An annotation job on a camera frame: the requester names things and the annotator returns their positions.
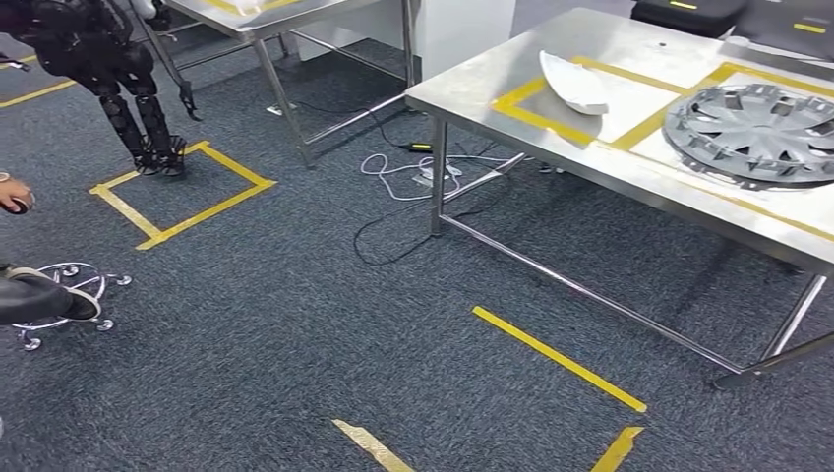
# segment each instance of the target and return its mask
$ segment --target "gray carpet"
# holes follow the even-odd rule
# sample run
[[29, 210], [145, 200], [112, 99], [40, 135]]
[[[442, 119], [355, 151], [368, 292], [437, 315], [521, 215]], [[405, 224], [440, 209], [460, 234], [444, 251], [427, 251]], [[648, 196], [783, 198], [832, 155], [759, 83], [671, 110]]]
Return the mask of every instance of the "gray carpet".
[[[199, 52], [183, 49], [178, 57]], [[356, 50], [395, 61], [377, 44]], [[363, 264], [353, 252], [360, 227], [399, 211], [358, 242], [368, 259], [392, 258], [426, 235], [428, 208], [392, 201], [359, 163], [378, 151], [394, 164], [416, 158], [363, 120], [317, 145], [321, 164], [306, 170], [286, 124], [264, 111], [272, 100], [253, 56], [186, 72], [203, 122], [188, 119], [157, 71], [160, 99], [176, 133], [278, 184], [149, 251], [134, 249], [141, 231], [88, 193], [131, 168], [91, 95], [73, 86], [0, 114], [0, 167], [38, 194], [37, 212], [0, 215], [3, 252], [32, 266], [80, 259], [136, 279], [108, 292], [116, 327], [107, 333], [67, 326], [26, 353], [2, 330], [0, 470], [383, 470], [332, 419], [366, 428], [418, 472], [587, 471], [625, 426], [646, 429], [622, 471], [832, 470], [831, 353], [715, 391], [714, 366], [459, 232], [396, 264]], [[331, 55], [277, 64], [294, 100], [328, 109], [367, 106], [401, 87]], [[12, 70], [0, 81], [4, 99], [60, 82]], [[300, 112], [309, 127], [338, 118]], [[429, 138], [423, 115], [399, 108], [380, 119], [392, 141]], [[451, 141], [466, 151], [487, 144], [459, 130]], [[246, 187], [211, 160], [189, 160], [186, 179], [135, 179], [114, 191], [164, 228]], [[467, 178], [485, 171], [460, 165]], [[537, 170], [524, 163], [450, 211], [486, 208], [464, 219], [734, 358], [755, 357], [807, 281], [699, 227]], [[398, 193], [421, 192], [409, 177], [392, 178]], [[827, 289], [799, 339], [834, 327], [831, 302]], [[648, 411], [485, 323], [476, 305]]]

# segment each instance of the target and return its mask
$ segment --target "table leg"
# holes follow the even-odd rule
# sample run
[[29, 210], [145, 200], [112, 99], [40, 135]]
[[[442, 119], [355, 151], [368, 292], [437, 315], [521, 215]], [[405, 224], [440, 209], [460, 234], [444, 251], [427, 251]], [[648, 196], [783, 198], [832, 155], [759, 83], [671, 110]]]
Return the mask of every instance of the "table leg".
[[284, 86], [278, 78], [278, 73], [275, 70], [275, 66], [272, 64], [272, 60], [269, 59], [267, 45], [262, 39], [256, 39], [252, 42], [252, 47], [255, 48], [255, 52], [258, 54], [258, 59], [261, 60], [261, 66], [264, 67], [264, 72], [267, 73], [269, 84], [272, 86], [272, 91], [275, 93], [275, 98], [278, 100], [278, 106], [280, 106], [281, 110], [284, 112], [284, 117], [286, 118], [287, 123], [289, 123], [289, 127], [294, 135], [296, 147], [304, 158], [304, 163], [307, 164], [308, 167], [315, 166], [316, 163], [310, 153], [310, 148], [304, 140], [304, 133], [301, 131], [301, 125], [298, 123], [298, 117], [295, 115], [295, 111], [290, 106], [289, 99], [286, 96], [286, 91], [284, 91]]
[[281, 53], [284, 55], [284, 57], [289, 57], [289, 48], [286, 45], [286, 41], [284, 41], [283, 34], [278, 35], [278, 44], [280, 44], [281, 46]]
[[432, 163], [432, 235], [441, 234], [441, 216], [443, 216], [444, 182], [446, 181], [446, 144], [448, 124], [440, 118], [434, 118], [435, 137]]
[[811, 279], [803, 294], [800, 295], [800, 299], [797, 300], [797, 303], [791, 310], [791, 313], [785, 318], [782, 325], [779, 326], [779, 330], [773, 336], [773, 339], [770, 340], [770, 344], [768, 344], [767, 349], [762, 353], [759, 362], [782, 353], [785, 345], [788, 344], [794, 331], [797, 330], [811, 304], [813, 304], [813, 300], [819, 294], [819, 291], [822, 290], [825, 280], [826, 277], [822, 275], [815, 275]]
[[405, 53], [405, 86], [417, 84], [414, 75], [414, 10], [411, 0], [402, 2], [402, 50]]
[[800, 299], [794, 305], [793, 310], [791, 310], [791, 313], [782, 322], [782, 325], [779, 326], [779, 330], [773, 336], [773, 339], [771, 339], [770, 344], [765, 349], [758, 363], [742, 369], [738, 374], [730, 374], [722, 377], [713, 384], [720, 389], [746, 385], [764, 373], [771, 372], [790, 362], [799, 361], [819, 349], [834, 344], [834, 332], [830, 332], [813, 341], [782, 352], [785, 349], [785, 345], [791, 339], [791, 335], [794, 334], [794, 331], [796, 331], [814, 299], [819, 294], [825, 281], [826, 277], [822, 275], [815, 275], [811, 279], [802, 295], [800, 295]]

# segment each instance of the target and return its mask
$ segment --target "metal rod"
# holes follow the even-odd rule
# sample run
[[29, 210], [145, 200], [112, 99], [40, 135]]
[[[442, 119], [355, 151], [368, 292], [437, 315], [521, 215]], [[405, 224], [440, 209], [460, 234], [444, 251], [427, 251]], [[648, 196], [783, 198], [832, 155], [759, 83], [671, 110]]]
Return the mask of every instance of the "metal rod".
[[486, 175], [478, 177], [477, 180], [469, 182], [468, 184], [455, 190], [454, 192], [450, 192], [444, 197], [444, 202], [451, 202], [452, 200], [460, 197], [461, 195], [465, 194], [466, 192], [469, 192], [470, 190], [474, 190], [486, 184], [487, 182], [491, 182], [493, 179], [506, 175], [513, 167], [515, 167], [516, 164], [522, 162], [525, 158], [527, 158], [527, 154], [525, 154], [524, 152], [516, 155], [512, 159], [502, 163], [495, 169], [491, 170]]
[[773, 339], [770, 340], [770, 344], [768, 344], [767, 349], [765, 349], [764, 353], [762, 353], [761, 357], [759, 357], [759, 362], [780, 354], [785, 349], [785, 345], [788, 344], [791, 336], [794, 335], [794, 331], [796, 331], [797, 327], [800, 326], [805, 314], [813, 304], [813, 300], [817, 295], [819, 295], [819, 291], [822, 290], [822, 286], [825, 285], [826, 280], [826, 277], [822, 275], [815, 275], [810, 280], [808, 285], [803, 290], [803, 294], [800, 295], [799, 300], [797, 300], [797, 303], [791, 310], [791, 313], [787, 318], [785, 318], [782, 325], [779, 326], [779, 330], [776, 331]]
[[368, 59], [365, 59], [365, 58], [364, 58], [364, 57], [362, 57], [362, 56], [358, 56], [358, 55], [356, 55], [356, 54], [354, 54], [354, 53], [352, 53], [352, 52], [345, 51], [344, 49], [342, 49], [342, 48], [340, 48], [340, 47], [336, 47], [336, 46], [334, 46], [334, 45], [332, 45], [332, 44], [329, 44], [329, 43], [326, 43], [326, 42], [324, 42], [324, 41], [322, 41], [322, 40], [320, 40], [320, 39], [316, 39], [316, 38], [314, 38], [314, 37], [310, 36], [309, 34], [304, 34], [303, 32], [296, 31], [296, 30], [291, 31], [291, 33], [295, 34], [296, 36], [298, 36], [298, 37], [300, 37], [300, 38], [302, 38], [302, 39], [307, 39], [308, 41], [310, 41], [310, 42], [312, 42], [312, 43], [318, 44], [319, 46], [323, 47], [324, 49], [329, 49], [329, 50], [331, 50], [331, 51], [333, 51], [333, 52], [336, 52], [336, 53], [338, 53], [338, 54], [341, 54], [341, 55], [343, 55], [343, 56], [345, 56], [345, 57], [349, 57], [349, 58], [353, 59], [353, 60], [354, 60], [354, 61], [356, 61], [356, 62], [361, 62], [362, 64], [365, 64], [366, 66], [368, 66], [368, 67], [370, 67], [370, 68], [372, 68], [372, 69], [376, 69], [376, 70], [378, 70], [378, 71], [380, 71], [380, 72], [382, 72], [382, 73], [384, 73], [384, 74], [388, 74], [388, 75], [390, 75], [390, 76], [392, 76], [392, 77], [394, 77], [394, 78], [396, 78], [396, 79], [400, 79], [401, 81], [404, 81], [404, 80], [405, 80], [405, 78], [403, 78], [402, 76], [398, 75], [397, 73], [392, 72], [392, 71], [390, 71], [390, 70], [388, 70], [388, 69], [386, 69], [386, 68], [384, 68], [384, 67], [380, 67], [380, 66], [378, 66], [378, 65], [374, 64], [373, 62], [369, 61]]
[[834, 344], [834, 331], [829, 332], [828, 334], [825, 334], [823, 336], [817, 337], [812, 341], [800, 344], [799, 346], [791, 350], [765, 359], [764, 361], [761, 361], [757, 364], [753, 364], [752, 366], [742, 370], [742, 374], [754, 373], [756, 375], [759, 375], [765, 372], [770, 372], [785, 363], [791, 361], [799, 361], [802, 358], [807, 357], [813, 351], [816, 351], [817, 349], [821, 349], [826, 346], [830, 346], [832, 344]]
[[168, 49], [166, 49], [165, 45], [162, 44], [162, 41], [159, 40], [159, 36], [156, 35], [156, 32], [145, 23], [136, 11], [134, 11], [134, 14], [136, 14], [136, 18], [139, 20], [139, 25], [148, 37], [150, 45], [153, 47], [153, 50], [156, 51], [156, 55], [159, 56], [159, 60], [162, 61], [162, 66], [166, 71], [168, 71], [168, 75], [171, 76], [171, 79], [173, 79], [177, 86], [181, 89], [182, 86], [186, 84], [186, 80], [180, 75], [180, 71], [177, 69], [176, 64], [174, 64], [174, 60], [168, 53]]
[[289, 57], [289, 48], [286, 47], [286, 42], [284, 41], [283, 34], [278, 35], [278, 44], [280, 44], [281, 46], [281, 53], [284, 55], [284, 57]]
[[357, 121], [361, 120], [362, 118], [365, 118], [366, 116], [371, 115], [372, 113], [375, 113], [375, 112], [377, 112], [379, 110], [382, 110], [383, 108], [385, 108], [385, 107], [387, 107], [387, 106], [389, 106], [393, 103], [396, 103], [398, 100], [400, 100], [403, 97], [405, 97], [405, 93], [401, 93], [401, 94], [399, 94], [395, 97], [389, 98], [386, 101], [380, 102], [380, 103], [372, 106], [371, 108], [368, 108], [367, 110], [363, 111], [362, 113], [359, 113], [358, 115], [354, 115], [351, 118], [349, 118], [345, 121], [342, 121], [341, 123], [339, 123], [337, 125], [333, 125], [333, 126], [327, 128], [326, 130], [319, 131], [318, 133], [316, 133], [312, 137], [304, 140], [304, 142], [308, 145], [311, 145], [312, 143], [315, 143], [316, 141], [319, 141], [319, 140], [321, 140], [321, 139], [323, 139], [323, 138], [325, 138], [329, 135], [332, 135], [333, 133], [335, 133], [335, 132], [337, 132], [341, 129], [344, 129], [344, 128], [356, 123]]
[[[188, 23], [187, 25], [180, 25], [179, 27], [172, 28], [172, 29], [169, 29], [167, 31], [160, 31], [157, 34], [160, 35], [160, 36], [172, 36], [173, 37], [173, 35], [178, 33], [178, 32], [182, 32], [184, 30], [190, 30], [191, 28], [196, 27], [198, 25], [202, 25], [202, 23], [200, 23], [200, 22]], [[145, 41], [150, 41], [150, 37], [145, 36], [145, 37], [139, 38], [139, 42], [145, 42]]]
[[454, 218], [452, 218], [450, 216], [447, 216], [447, 215], [441, 215], [440, 218], [443, 221], [445, 221], [445, 222], [447, 222], [447, 223], [449, 223], [449, 224], [451, 224], [451, 225], [453, 225], [453, 226], [455, 226], [459, 229], [462, 229], [463, 231], [468, 233], [470, 236], [473, 236], [475, 239], [477, 239], [477, 240], [479, 240], [483, 243], [486, 243], [488, 246], [491, 246], [492, 248], [501, 251], [502, 253], [512, 257], [513, 259], [516, 259], [517, 261], [520, 261], [520, 262], [522, 262], [522, 263], [524, 263], [528, 266], [531, 266], [531, 267], [535, 268], [536, 270], [542, 272], [543, 274], [549, 276], [550, 278], [553, 278], [558, 283], [561, 283], [562, 285], [566, 285], [567, 287], [575, 290], [576, 292], [579, 292], [580, 294], [594, 300], [595, 302], [600, 303], [602, 305], [605, 305], [606, 307], [609, 307], [609, 308], [615, 310], [616, 312], [620, 313], [621, 315], [626, 316], [627, 318], [635, 320], [636, 322], [639, 322], [646, 327], [654, 329], [655, 331], [657, 331], [658, 333], [660, 333], [662, 336], [666, 337], [667, 339], [671, 339], [671, 340], [677, 342], [678, 344], [696, 352], [697, 354], [700, 354], [701, 356], [703, 356], [706, 359], [709, 359], [710, 361], [720, 365], [721, 367], [727, 369], [728, 371], [733, 372], [734, 374], [738, 374], [743, 370], [742, 367], [738, 366], [734, 362], [725, 358], [721, 354], [718, 354], [715, 351], [712, 351], [712, 350], [710, 350], [710, 349], [708, 349], [704, 346], [701, 346], [697, 342], [695, 342], [695, 341], [689, 339], [688, 337], [685, 337], [685, 336], [683, 336], [683, 335], [681, 335], [681, 334], [679, 334], [675, 331], [672, 331], [671, 329], [663, 326], [662, 324], [659, 324], [659, 323], [657, 323], [657, 322], [655, 322], [655, 321], [653, 321], [649, 318], [646, 318], [645, 316], [643, 316], [640, 313], [632, 310], [631, 308], [628, 308], [624, 305], [621, 305], [620, 303], [615, 302], [614, 300], [611, 300], [607, 297], [604, 297], [602, 295], [597, 294], [596, 292], [593, 292], [592, 290], [590, 290], [588, 288], [585, 288], [584, 286], [582, 286], [578, 282], [575, 282], [575, 281], [571, 280], [570, 278], [568, 278], [564, 275], [561, 275], [557, 272], [554, 272], [554, 271], [550, 270], [546, 266], [541, 265], [538, 262], [533, 261], [532, 259], [528, 258], [527, 256], [524, 256], [523, 254], [518, 253], [517, 251], [499, 243], [498, 241], [489, 238], [488, 236], [486, 236], [486, 235], [478, 232], [477, 230], [461, 223], [460, 221], [457, 221]]
[[432, 235], [440, 236], [443, 230], [444, 182], [446, 179], [446, 146], [448, 123], [434, 119], [434, 161], [432, 162]]
[[169, 29], [168, 31], [162, 31], [162, 32], [160, 32], [159, 34], [162, 34], [162, 35], [166, 35], [166, 34], [176, 34], [176, 33], [180, 32], [180, 31], [190, 30], [191, 28], [193, 28], [193, 27], [197, 27], [197, 26], [199, 26], [199, 25], [202, 25], [202, 23], [200, 23], [200, 22], [188, 23], [188, 24], [186, 24], [186, 25], [180, 25], [179, 27]]
[[414, 75], [414, 9], [411, 0], [402, 2], [402, 51], [405, 54], [405, 86], [417, 83]]
[[281, 84], [281, 79], [278, 77], [275, 66], [272, 65], [272, 60], [269, 59], [267, 45], [264, 43], [263, 39], [256, 39], [252, 42], [252, 47], [255, 48], [255, 52], [258, 54], [258, 59], [261, 60], [264, 72], [267, 73], [269, 84], [272, 86], [272, 91], [275, 93], [275, 98], [278, 100], [278, 106], [280, 106], [284, 112], [284, 117], [289, 123], [289, 127], [295, 137], [296, 147], [301, 152], [301, 156], [304, 158], [304, 163], [307, 167], [315, 166], [316, 162], [310, 153], [310, 149], [307, 147], [307, 143], [304, 141], [304, 134], [301, 131], [301, 125], [298, 123], [298, 117], [296, 117], [295, 111], [290, 106], [289, 99], [287, 99], [286, 96], [286, 91], [284, 91], [284, 86]]
[[227, 56], [227, 55], [229, 55], [233, 52], [237, 52], [237, 51], [241, 51], [243, 49], [246, 49], [250, 45], [251, 44], [238, 44], [236, 46], [229, 47], [228, 49], [223, 49], [220, 52], [215, 52], [214, 54], [211, 54], [209, 56], [202, 57], [200, 59], [196, 59], [196, 60], [191, 61], [191, 62], [186, 62], [185, 64], [183, 64], [181, 66], [178, 66], [178, 67], [181, 71], [184, 71], [186, 69], [191, 69], [194, 66], [199, 66], [201, 64], [205, 64], [208, 61], [213, 61], [214, 59], [217, 59], [217, 58], [220, 58], [220, 57], [223, 57], [223, 56]]

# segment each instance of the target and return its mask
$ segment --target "metal table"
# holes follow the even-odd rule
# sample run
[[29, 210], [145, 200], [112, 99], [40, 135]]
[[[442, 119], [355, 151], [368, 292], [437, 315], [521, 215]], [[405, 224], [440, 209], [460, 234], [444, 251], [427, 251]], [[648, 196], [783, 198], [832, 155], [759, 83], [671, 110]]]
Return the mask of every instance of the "metal table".
[[293, 106], [290, 104], [289, 98], [278, 77], [278, 73], [269, 58], [265, 41], [278, 38], [281, 41], [281, 47], [286, 55], [288, 51], [281, 35], [290, 32], [305, 40], [312, 41], [321, 47], [359, 61], [366, 66], [405, 80], [408, 87], [413, 86], [415, 84], [415, 75], [413, 53], [414, 10], [412, 8], [412, 0], [399, 0], [402, 4], [402, 36], [403, 50], [405, 52], [404, 78], [356, 54], [294, 30], [309, 25], [310, 23], [330, 18], [333, 15], [370, 5], [377, 1], [380, 0], [165, 0], [165, 4], [171, 8], [241, 42], [240, 45], [183, 65], [175, 64], [167, 49], [159, 40], [159, 37], [144, 22], [140, 22], [140, 24], [142, 24], [148, 34], [151, 45], [158, 53], [165, 69], [173, 77], [177, 85], [180, 86], [180, 90], [183, 90], [181, 91], [181, 97], [183, 93], [190, 94], [190, 84], [183, 79], [180, 74], [181, 70], [204, 64], [207, 61], [245, 49], [249, 46], [254, 47], [277, 99], [277, 105], [270, 107], [269, 111], [286, 117], [295, 137], [296, 146], [304, 157], [305, 163], [308, 166], [313, 166], [315, 159], [310, 152], [309, 145], [397, 102], [403, 98], [403, 94], [372, 106], [368, 110], [308, 138], [301, 129], [298, 118], [293, 112]]
[[[542, 77], [542, 49], [599, 71], [610, 94], [610, 112], [592, 117], [567, 108]], [[834, 273], [834, 185], [791, 191], [751, 188], [698, 173], [666, 143], [660, 128], [670, 103], [707, 86], [774, 83], [832, 99], [832, 77], [829, 69], [794, 59], [571, 10], [406, 92], [409, 106], [434, 117], [432, 233], [440, 235], [443, 225], [463, 230], [724, 367], [730, 374], [716, 381], [717, 386], [744, 384], [834, 343], [832, 332], [785, 350], [826, 276]], [[522, 153], [444, 197], [448, 123]], [[445, 202], [506, 174], [525, 154], [815, 275], [759, 362], [739, 365], [444, 213]]]

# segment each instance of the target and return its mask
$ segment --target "chair base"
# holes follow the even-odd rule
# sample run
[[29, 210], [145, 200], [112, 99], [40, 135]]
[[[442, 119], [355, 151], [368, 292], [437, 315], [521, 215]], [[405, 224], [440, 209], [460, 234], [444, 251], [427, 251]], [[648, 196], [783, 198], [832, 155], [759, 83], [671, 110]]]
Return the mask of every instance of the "chair base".
[[[85, 290], [92, 295], [96, 300], [99, 300], [107, 289], [107, 282], [112, 280], [116, 285], [129, 285], [133, 278], [129, 275], [116, 275], [113, 273], [102, 273], [93, 265], [85, 263], [60, 263], [47, 265], [41, 267], [38, 271], [49, 275], [56, 283], [66, 285], [71, 288]], [[76, 280], [82, 279], [82, 282], [74, 283]], [[103, 318], [101, 315], [90, 320], [69, 320], [66, 318], [56, 317], [56, 321], [51, 323], [35, 324], [12, 324], [17, 328], [18, 339], [23, 343], [25, 351], [34, 351], [43, 344], [40, 338], [31, 337], [31, 333], [42, 329], [49, 329], [67, 323], [91, 324], [95, 326], [98, 331], [110, 331], [113, 326], [113, 320]]]

